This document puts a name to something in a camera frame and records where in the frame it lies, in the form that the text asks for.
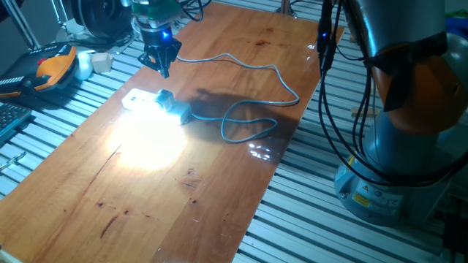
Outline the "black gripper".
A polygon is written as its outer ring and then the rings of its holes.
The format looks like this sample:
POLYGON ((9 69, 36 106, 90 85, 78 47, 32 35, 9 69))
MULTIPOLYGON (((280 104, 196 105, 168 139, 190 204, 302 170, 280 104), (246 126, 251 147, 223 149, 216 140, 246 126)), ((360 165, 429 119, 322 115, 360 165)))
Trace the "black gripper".
POLYGON ((163 78, 168 78, 170 65, 175 61, 182 46, 182 43, 173 37, 172 25, 166 23, 157 28, 144 25, 140 27, 140 32, 145 52, 138 57, 138 61, 160 72, 163 78), (149 52, 159 47, 159 53, 149 52))

